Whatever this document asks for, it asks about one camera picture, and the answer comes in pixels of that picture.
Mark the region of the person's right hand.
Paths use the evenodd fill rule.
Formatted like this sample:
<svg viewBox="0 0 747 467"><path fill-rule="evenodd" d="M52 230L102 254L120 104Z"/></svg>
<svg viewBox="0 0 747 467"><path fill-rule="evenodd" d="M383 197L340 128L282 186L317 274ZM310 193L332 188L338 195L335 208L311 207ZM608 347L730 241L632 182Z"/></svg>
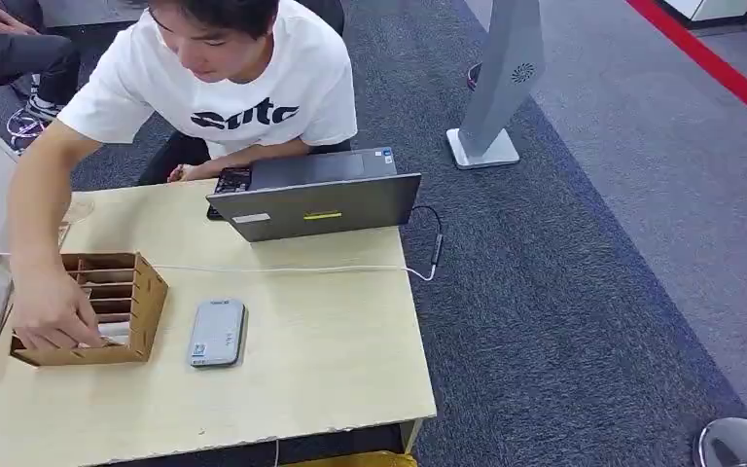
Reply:
<svg viewBox="0 0 747 467"><path fill-rule="evenodd" d="M12 263L13 327L27 349L102 347L96 314L86 292L61 264Z"/></svg>

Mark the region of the person's left hand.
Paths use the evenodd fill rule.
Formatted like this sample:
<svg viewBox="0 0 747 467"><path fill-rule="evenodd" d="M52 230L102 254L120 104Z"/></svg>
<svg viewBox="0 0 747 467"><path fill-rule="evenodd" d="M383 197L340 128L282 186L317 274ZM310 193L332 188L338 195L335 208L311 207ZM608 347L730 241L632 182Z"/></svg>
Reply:
<svg viewBox="0 0 747 467"><path fill-rule="evenodd" d="M167 182L189 182L211 178L212 175L205 164L179 164L168 175Z"/></svg>

